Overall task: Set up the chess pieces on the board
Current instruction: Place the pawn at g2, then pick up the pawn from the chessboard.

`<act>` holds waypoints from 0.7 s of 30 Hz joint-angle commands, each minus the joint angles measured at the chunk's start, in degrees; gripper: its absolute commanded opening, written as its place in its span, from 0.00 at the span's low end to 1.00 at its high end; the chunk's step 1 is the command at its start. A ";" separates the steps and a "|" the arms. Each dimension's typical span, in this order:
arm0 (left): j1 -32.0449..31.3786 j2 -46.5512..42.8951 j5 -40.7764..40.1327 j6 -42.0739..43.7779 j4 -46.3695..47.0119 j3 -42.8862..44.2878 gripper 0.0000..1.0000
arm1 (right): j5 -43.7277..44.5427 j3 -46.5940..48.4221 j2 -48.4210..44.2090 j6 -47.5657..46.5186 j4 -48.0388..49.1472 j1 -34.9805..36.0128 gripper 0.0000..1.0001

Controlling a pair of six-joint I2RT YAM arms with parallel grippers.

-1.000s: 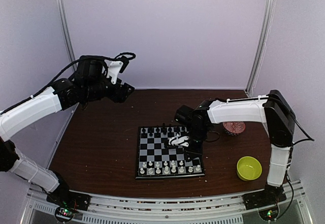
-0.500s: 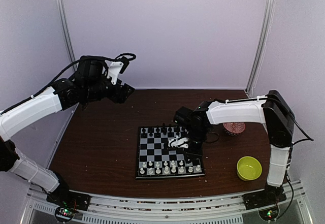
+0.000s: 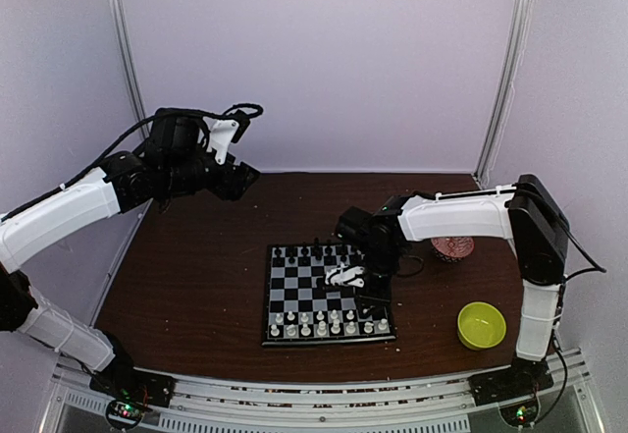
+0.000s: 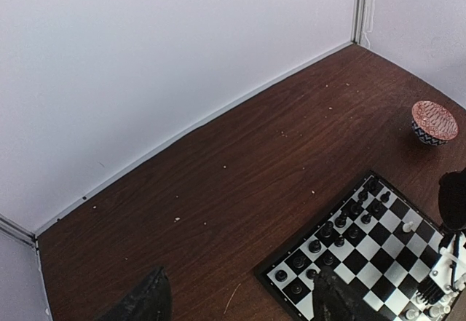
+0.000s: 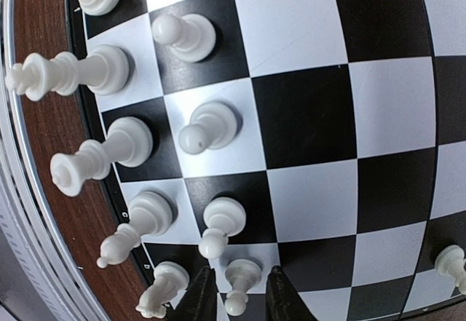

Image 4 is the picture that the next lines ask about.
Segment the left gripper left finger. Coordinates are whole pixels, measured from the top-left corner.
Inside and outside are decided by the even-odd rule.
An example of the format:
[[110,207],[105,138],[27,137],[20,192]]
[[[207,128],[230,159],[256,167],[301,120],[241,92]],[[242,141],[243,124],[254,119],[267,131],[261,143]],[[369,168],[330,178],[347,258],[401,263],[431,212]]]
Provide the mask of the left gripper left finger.
[[162,266],[157,266],[123,299],[96,320],[171,320],[170,281]]

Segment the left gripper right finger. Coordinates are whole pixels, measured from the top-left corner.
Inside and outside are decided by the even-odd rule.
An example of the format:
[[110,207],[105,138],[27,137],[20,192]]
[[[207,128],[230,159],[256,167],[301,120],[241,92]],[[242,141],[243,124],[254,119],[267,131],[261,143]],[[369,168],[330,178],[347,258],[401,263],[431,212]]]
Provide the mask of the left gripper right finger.
[[324,266],[314,278],[312,305],[316,320],[364,320],[364,308],[333,270]]

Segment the black white chessboard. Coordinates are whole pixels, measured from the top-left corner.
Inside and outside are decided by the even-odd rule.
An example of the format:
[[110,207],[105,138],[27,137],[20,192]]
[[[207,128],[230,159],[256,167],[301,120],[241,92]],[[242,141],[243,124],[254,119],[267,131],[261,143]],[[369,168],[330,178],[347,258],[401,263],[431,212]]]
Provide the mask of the black white chessboard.
[[[414,222],[404,233],[402,225]],[[422,302],[418,286],[434,267],[444,233],[417,206],[374,171],[368,171],[318,222],[261,262],[258,281],[295,320],[313,320],[314,278],[324,266],[386,320],[431,318],[431,306],[453,309],[458,292],[436,304]],[[288,273],[275,279],[279,269]],[[302,286],[294,295],[291,287]]]

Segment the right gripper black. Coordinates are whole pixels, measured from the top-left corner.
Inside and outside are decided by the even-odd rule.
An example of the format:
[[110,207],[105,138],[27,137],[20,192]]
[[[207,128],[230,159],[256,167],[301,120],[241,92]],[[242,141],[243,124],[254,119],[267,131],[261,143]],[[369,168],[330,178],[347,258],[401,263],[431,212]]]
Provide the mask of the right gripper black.
[[[446,173],[439,180],[438,209],[442,219],[441,229],[446,235],[455,235],[454,253],[458,253],[459,234],[465,234],[465,171]],[[428,275],[419,283],[418,295],[426,304],[436,304],[445,294]]]

